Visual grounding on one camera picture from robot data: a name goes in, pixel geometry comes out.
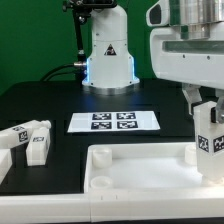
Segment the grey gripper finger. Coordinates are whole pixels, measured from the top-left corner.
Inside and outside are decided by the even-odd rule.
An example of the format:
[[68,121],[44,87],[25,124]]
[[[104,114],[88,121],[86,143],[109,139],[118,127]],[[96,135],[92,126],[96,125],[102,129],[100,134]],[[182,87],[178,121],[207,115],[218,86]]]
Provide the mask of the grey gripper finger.
[[224,96],[219,97],[216,105],[211,109],[211,122],[224,124]]

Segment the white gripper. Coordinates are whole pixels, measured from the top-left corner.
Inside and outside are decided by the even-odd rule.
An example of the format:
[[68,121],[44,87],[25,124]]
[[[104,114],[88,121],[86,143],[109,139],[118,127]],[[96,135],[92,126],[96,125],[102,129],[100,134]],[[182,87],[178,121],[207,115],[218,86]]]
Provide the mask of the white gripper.
[[212,25],[204,40],[181,40],[176,27],[156,28],[150,35],[150,53],[157,78],[183,83],[190,115],[202,101],[200,86],[224,89],[224,25]]

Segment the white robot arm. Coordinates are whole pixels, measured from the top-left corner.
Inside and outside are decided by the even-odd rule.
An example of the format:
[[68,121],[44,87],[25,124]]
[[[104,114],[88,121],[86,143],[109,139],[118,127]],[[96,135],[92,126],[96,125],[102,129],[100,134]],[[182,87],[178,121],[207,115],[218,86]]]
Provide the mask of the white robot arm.
[[157,0],[146,13],[155,75],[182,84],[190,107],[216,90],[212,121],[224,123],[224,0]]

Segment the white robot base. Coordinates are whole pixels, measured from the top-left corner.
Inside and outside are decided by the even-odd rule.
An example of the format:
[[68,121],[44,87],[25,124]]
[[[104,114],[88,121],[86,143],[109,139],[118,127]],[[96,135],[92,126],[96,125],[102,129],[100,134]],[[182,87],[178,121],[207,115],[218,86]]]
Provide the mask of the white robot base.
[[134,58],[128,51],[127,14],[115,8],[93,10],[92,53],[87,58],[84,89],[102,95],[117,95],[135,90]]

